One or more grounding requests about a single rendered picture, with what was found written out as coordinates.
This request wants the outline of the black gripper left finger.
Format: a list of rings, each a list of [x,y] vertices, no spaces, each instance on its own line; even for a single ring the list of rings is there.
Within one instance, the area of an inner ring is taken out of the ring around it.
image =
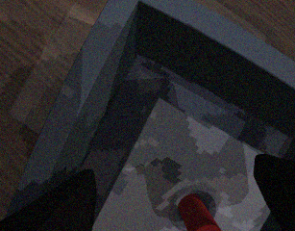
[[[82,169],[0,220],[0,231],[92,231],[96,193],[94,170]]]

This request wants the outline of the dark red peg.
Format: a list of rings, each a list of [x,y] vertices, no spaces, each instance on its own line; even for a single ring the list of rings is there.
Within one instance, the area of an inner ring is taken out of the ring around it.
[[[196,192],[189,193],[179,203],[181,216],[188,231],[221,231]]]

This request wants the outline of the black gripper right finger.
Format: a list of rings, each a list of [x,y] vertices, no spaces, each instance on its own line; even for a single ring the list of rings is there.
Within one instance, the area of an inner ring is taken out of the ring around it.
[[[256,155],[254,176],[281,230],[295,231],[295,162],[266,153]]]

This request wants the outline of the grey flat plate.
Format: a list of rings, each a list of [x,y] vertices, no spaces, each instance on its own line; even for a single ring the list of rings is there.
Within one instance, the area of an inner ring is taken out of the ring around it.
[[[179,203],[204,201],[221,231],[259,231],[271,211],[249,143],[162,99],[152,101],[93,219],[92,231],[188,231]]]

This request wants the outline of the dark blue-grey open box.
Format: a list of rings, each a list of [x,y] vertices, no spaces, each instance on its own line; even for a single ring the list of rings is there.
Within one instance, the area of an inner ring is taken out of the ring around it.
[[[9,211],[82,169],[96,211],[152,101],[295,162],[295,62],[192,0],[108,0],[56,96]]]

